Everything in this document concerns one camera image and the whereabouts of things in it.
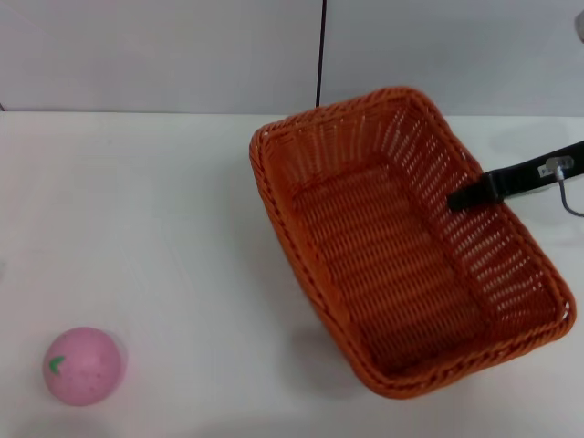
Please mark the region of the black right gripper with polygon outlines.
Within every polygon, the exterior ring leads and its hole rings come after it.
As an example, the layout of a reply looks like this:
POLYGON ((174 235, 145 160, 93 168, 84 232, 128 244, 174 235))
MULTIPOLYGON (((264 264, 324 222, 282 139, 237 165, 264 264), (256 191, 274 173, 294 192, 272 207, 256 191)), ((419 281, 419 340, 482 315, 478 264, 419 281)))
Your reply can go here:
POLYGON ((526 162, 489 171, 476 182, 448 194, 446 204, 452 212, 497 204, 507 197, 556 183, 558 167, 565 179, 583 174, 582 141, 526 162))

